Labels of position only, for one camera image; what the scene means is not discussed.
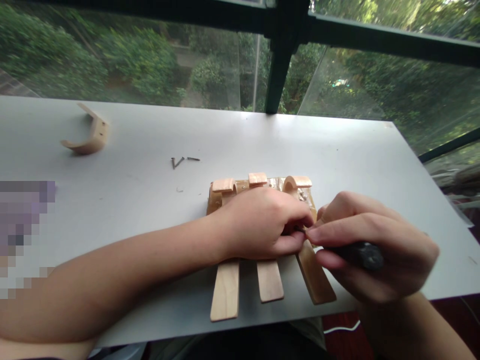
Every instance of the wooden craft model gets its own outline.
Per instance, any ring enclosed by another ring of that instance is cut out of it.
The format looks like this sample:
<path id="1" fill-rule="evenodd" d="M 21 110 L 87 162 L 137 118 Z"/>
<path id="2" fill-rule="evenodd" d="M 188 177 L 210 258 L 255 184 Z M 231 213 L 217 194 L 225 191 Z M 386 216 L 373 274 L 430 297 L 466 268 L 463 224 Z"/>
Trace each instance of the wooden craft model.
<path id="1" fill-rule="evenodd" d="M 225 178 L 210 184 L 207 215 L 227 204 L 235 195 L 250 188 L 268 186 L 290 194 L 310 206 L 313 219 L 317 210 L 310 194 L 312 182 L 307 176 L 267 178 L 263 172 L 248 174 L 248 180 Z M 315 259 L 310 241 L 305 240 L 296 255 L 303 279 L 315 305 L 333 302 L 337 299 L 323 268 Z M 233 319 L 239 315 L 240 259 L 230 259 L 218 265 L 210 320 L 213 322 Z M 276 259 L 257 261 L 258 287 L 262 303 L 284 298 L 284 288 Z"/>

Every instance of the person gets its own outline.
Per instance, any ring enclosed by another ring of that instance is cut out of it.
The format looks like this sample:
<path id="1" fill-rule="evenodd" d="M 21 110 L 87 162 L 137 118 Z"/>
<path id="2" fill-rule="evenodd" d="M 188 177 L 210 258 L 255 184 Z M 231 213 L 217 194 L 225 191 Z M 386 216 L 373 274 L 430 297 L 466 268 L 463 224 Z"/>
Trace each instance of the person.
<path id="1" fill-rule="evenodd" d="M 15 299 L 1 300 L 0 359 L 86 359 L 102 332 L 153 286 L 230 258 L 297 253 L 305 234 L 283 234 L 293 224 L 308 227 L 308 237 L 318 246 L 362 240 L 381 249 L 385 263 L 378 272 L 355 267 L 328 250 L 316 254 L 358 300 L 361 323 L 378 354 L 386 359 L 474 359 L 420 293 L 439 255 L 425 233 L 380 202 L 346 191 L 322 207 L 317 218 L 314 224 L 309 207 L 288 194 L 254 188 L 208 216 L 65 262 L 48 277 L 32 279 L 30 289 L 17 289 Z M 184 358 L 216 358 L 216 352 L 233 359 L 328 357 L 284 323 L 213 333 Z"/>

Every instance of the screwdriver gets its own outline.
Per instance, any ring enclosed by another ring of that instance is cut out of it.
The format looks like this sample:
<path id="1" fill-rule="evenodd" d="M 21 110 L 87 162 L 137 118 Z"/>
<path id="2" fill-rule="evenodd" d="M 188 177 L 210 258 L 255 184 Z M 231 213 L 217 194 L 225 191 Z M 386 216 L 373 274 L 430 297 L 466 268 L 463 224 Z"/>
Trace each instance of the screwdriver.
<path id="1" fill-rule="evenodd" d="M 294 229 L 307 234 L 305 229 L 300 226 L 295 226 Z M 337 254 L 349 264 L 365 270 L 377 271 L 384 266 L 384 257 L 379 247 L 367 241 L 358 241 L 338 247 L 324 246 L 324 249 Z"/>

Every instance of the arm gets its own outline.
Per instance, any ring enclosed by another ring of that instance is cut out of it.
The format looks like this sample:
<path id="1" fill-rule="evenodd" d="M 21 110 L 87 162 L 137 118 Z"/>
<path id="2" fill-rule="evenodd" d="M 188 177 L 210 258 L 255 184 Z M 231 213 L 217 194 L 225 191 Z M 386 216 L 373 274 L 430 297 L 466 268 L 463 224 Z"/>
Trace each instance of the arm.
<path id="1" fill-rule="evenodd" d="M 388 359 L 475 360 L 462 339 L 421 293 L 393 303 L 360 304 L 372 346 Z"/>
<path id="2" fill-rule="evenodd" d="M 151 287 L 229 258 L 271 259 L 298 252 L 313 223 L 309 207 L 269 188 L 244 191 L 213 214 L 137 235 L 32 279 L 0 300 L 0 359 L 85 359 L 101 333 Z"/>
<path id="3" fill-rule="evenodd" d="M 351 192 L 338 194 L 317 218 L 307 231 L 312 243 L 338 247 L 367 241 L 382 251 L 379 271 L 350 265 L 328 250 L 316 254 L 359 300 L 360 319 L 378 353 L 387 359 L 475 359 L 419 293 L 439 255 L 430 237 L 380 202 Z"/>

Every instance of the forearm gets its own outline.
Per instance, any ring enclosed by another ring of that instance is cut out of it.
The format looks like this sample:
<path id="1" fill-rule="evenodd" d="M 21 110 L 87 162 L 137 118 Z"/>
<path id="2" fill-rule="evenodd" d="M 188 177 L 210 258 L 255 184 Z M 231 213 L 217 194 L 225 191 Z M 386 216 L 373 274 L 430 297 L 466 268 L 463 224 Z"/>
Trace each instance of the forearm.
<path id="1" fill-rule="evenodd" d="M 360 304 L 358 312 L 371 345 L 387 359 L 475 360 L 420 292 L 387 305 Z"/>
<path id="2" fill-rule="evenodd" d="M 80 342 L 115 323 L 152 286 L 214 265 L 226 256 L 211 216 L 134 236 L 74 258 L 0 300 L 0 337 Z"/>

